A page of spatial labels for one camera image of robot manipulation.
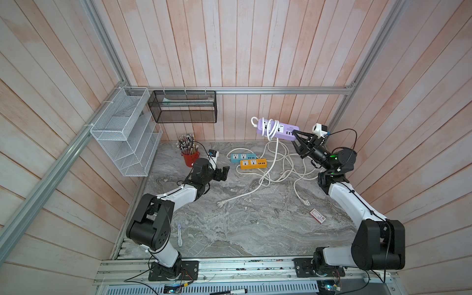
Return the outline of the purple power strip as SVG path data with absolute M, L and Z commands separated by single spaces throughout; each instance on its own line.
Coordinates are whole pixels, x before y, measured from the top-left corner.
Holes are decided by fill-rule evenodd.
M 299 127 L 290 124 L 282 124 L 279 121 L 272 119 L 259 119 L 256 126 L 257 134 L 265 136 L 269 141 L 273 140 L 274 138 L 294 141 L 294 131 L 299 131 Z

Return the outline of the orange power strip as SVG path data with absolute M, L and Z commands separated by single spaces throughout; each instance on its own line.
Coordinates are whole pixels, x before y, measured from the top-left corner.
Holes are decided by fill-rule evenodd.
M 240 168 L 242 170 L 267 168 L 267 160 L 266 159 L 245 159 L 245 160 L 241 160 L 240 161 Z

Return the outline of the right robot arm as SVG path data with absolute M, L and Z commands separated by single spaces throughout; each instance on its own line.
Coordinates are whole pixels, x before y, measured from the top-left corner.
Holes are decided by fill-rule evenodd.
M 349 183 L 346 174 L 354 169 L 357 153 L 351 147 L 329 152 L 323 144 L 328 133 L 295 130 L 293 146 L 301 158 L 309 157 L 323 170 L 319 187 L 349 215 L 357 232 L 351 245 L 318 247 L 312 267 L 318 276 L 330 275 L 342 267 L 361 270 L 402 270 L 406 264 L 405 227 L 374 209 Z

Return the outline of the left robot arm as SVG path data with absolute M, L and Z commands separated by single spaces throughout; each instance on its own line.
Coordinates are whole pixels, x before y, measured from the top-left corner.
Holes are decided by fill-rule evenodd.
M 145 194 L 127 226 L 126 237 L 144 247 L 154 262 L 151 270 L 167 280 L 181 279 L 182 258 L 170 242 L 175 211 L 198 200 L 211 181 L 226 181 L 230 167 L 218 168 L 214 160 L 197 159 L 182 185 L 161 195 Z

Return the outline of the red pencil cup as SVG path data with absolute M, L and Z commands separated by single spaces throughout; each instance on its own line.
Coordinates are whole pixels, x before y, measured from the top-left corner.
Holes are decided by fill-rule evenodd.
M 193 154 L 183 154 L 184 163 L 187 167 L 192 168 L 195 161 L 200 157 L 200 152 L 196 151 Z

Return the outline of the bundle of pencils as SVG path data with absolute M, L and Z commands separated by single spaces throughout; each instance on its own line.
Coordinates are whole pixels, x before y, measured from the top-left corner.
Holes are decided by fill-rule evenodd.
M 178 138 L 177 146 L 182 155 L 190 156 L 198 151 L 198 145 L 195 143 L 193 134 L 181 135 Z

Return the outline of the pink white card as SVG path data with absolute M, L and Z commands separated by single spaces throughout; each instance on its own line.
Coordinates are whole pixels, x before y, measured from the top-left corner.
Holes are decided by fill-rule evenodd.
M 322 215 L 318 210 L 313 209 L 310 211 L 310 215 L 315 218 L 320 224 L 323 224 L 326 221 L 326 217 Z

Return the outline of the black mesh basket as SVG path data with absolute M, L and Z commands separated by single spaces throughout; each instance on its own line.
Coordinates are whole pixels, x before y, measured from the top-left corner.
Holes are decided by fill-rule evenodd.
M 215 124 L 216 92 L 204 90 L 155 90 L 147 102 L 158 124 Z

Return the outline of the black marker pen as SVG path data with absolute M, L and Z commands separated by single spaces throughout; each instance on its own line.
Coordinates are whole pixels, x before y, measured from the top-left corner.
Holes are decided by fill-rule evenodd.
M 210 295 L 245 295 L 247 294 L 247 289 L 238 289 L 238 290 L 227 290 L 210 293 Z

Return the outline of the horizontal aluminium wall rail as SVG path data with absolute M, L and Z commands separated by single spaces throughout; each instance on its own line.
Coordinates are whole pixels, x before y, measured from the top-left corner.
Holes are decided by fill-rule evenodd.
M 147 87 L 152 91 L 214 91 L 217 95 L 348 95 L 353 87 L 346 86 L 278 86 L 278 87 Z

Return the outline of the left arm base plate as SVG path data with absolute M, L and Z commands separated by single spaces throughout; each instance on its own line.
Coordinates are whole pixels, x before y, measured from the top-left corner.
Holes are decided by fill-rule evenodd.
M 198 279 L 198 261 L 177 260 L 173 267 L 164 267 L 157 262 L 151 263 L 149 281 L 194 281 Z

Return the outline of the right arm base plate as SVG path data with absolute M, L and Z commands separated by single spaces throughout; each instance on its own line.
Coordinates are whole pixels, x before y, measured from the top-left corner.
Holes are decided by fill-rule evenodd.
M 298 278 L 310 277 L 345 277 L 345 270 L 339 266 L 323 265 L 315 258 L 294 258 Z

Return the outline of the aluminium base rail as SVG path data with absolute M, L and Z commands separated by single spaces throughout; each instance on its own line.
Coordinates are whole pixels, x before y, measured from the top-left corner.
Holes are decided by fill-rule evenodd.
M 248 258 L 188 258 L 198 261 L 194 281 L 149 281 L 151 263 L 146 259 L 101 263 L 93 286 L 98 295 L 209 295 L 247 289 L 246 295 L 404 295 L 396 272 L 343 268 L 345 277 L 298 278 L 294 258 L 269 256 Z

